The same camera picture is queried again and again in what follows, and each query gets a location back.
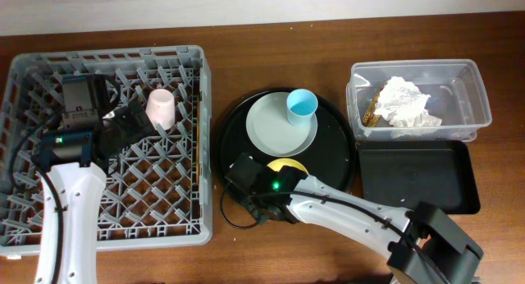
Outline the yellow bowl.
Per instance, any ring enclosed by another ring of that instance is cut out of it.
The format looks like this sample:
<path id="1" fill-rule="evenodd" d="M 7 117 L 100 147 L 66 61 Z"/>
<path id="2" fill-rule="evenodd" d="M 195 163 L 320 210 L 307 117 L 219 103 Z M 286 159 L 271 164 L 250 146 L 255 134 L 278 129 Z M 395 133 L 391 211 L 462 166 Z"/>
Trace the yellow bowl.
<path id="1" fill-rule="evenodd" d="M 267 166 L 274 172 L 279 172 L 283 167 L 293 167 L 308 174 L 307 168 L 302 163 L 292 158 L 277 158 L 269 162 Z"/>

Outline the pink plastic cup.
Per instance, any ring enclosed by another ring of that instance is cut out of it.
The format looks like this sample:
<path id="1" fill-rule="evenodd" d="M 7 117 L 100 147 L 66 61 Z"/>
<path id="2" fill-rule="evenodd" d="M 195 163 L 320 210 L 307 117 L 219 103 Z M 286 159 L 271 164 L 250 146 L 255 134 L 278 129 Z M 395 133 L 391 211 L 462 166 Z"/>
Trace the pink plastic cup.
<path id="1" fill-rule="evenodd" d="M 167 89 L 155 89 L 148 96 L 145 112 L 154 126 L 169 130 L 175 125 L 175 97 Z"/>

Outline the wooden chopstick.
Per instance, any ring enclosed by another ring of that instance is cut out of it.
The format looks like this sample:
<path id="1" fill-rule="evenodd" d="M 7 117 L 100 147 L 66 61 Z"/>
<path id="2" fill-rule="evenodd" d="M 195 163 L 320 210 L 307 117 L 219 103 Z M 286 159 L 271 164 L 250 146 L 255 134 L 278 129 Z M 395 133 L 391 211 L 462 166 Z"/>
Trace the wooden chopstick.
<path id="1" fill-rule="evenodd" d="M 200 189 L 200 128 L 199 125 L 201 123 L 200 121 L 200 97 L 197 97 L 196 103 L 195 103 L 195 170 L 196 170 L 196 185 L 199 186 Z"/>

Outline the brown snack wrapper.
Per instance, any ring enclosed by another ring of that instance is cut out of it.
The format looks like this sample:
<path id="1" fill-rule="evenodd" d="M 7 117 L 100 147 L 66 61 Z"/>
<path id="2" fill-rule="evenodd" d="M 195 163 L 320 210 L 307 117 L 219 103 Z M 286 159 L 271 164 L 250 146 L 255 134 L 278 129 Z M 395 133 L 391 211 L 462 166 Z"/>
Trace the brown snack wrapper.
<path id="1" fill-rule="evenodd" d="M 366 112 L 363 115 L 362 124 L 365 127 L 375 127 L 379 120 L 381 119 L 380 115 L 375 114 L 376 110 L 376 104 L 380 97 L 381 91 L 385 88 L 386 84 L 384 84 L 379 91 L 374 95 L 372 98 L 372 101 L 370 102 Z"/>

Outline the white paper napkin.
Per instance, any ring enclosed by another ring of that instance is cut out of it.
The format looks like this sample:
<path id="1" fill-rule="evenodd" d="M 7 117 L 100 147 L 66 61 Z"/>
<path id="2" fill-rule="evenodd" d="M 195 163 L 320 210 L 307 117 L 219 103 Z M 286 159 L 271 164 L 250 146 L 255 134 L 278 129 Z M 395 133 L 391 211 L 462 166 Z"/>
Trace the white paper napkin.
<path id="1" fill-rule="evenodd" d="M 372 115 L 399 128 L 440 126 L 442 120 L 426 109 L 430 98 L 413 82 L 392 76 L 379 91 Z"/>

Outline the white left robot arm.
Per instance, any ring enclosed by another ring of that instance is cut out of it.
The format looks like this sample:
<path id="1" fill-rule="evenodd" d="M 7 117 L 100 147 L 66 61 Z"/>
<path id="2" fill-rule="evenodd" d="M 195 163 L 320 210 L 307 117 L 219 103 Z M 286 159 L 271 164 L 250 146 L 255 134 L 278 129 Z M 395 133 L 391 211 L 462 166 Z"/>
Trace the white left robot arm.
<path id="1" fill-rule="evenodd" d="M 110 161 L 154 131 L 138 101 L 98 127 L 49 131 L 33 157 L 43 186 L 37 283 L 95 283 L 98 213 Z"/>

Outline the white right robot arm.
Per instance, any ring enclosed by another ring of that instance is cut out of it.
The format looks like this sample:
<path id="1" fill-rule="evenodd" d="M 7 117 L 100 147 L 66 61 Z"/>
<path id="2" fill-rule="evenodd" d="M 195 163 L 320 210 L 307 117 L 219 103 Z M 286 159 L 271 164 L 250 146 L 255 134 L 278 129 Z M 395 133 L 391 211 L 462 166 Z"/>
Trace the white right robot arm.
<path id="1" fill-rule="evenodd" d="M 247 189 L 251 200 L 277 219 L 325 227 L 386 259 L 400 283 L 470 283 L 481 247 L 440 208 L 414 210 L 360 199 L 294 167 L 265 167 Z"/>

